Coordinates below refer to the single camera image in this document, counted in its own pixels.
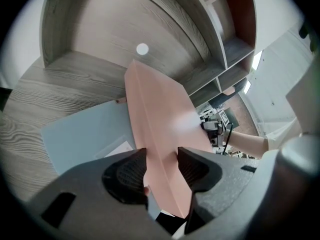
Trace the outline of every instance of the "white label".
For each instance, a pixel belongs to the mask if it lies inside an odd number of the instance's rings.
[[[119,154],[119,153],[123,153],[123,152],[128,152],[128,151],[132,151],[134,150],[130,144],[128,143],[128,141],[125,141],[124,143],[122,143],[120,146],[118,146],[116,149],[112,150],[109,154],[107,154],[105,156],[106,157],[111,157],[113,155]]]

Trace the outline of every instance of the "white wall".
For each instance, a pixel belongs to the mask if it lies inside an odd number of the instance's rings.
[[[261,135],[268,134],[296,116],[286,99],[287,93],[304,75],[312,62],[309,36],[299,37],[301,24],[295,25],[267,47],[257,71],[248,76],[251,87],[240,94],[249,111],[253,112]]]
[[[0,87],[13,89],[40,57],[40,17],[44,0],[29,0],[13,22],[0,52]]]
[[[254,0],[256,11],[256,43],[259,53],[302,19],[292,0]]]

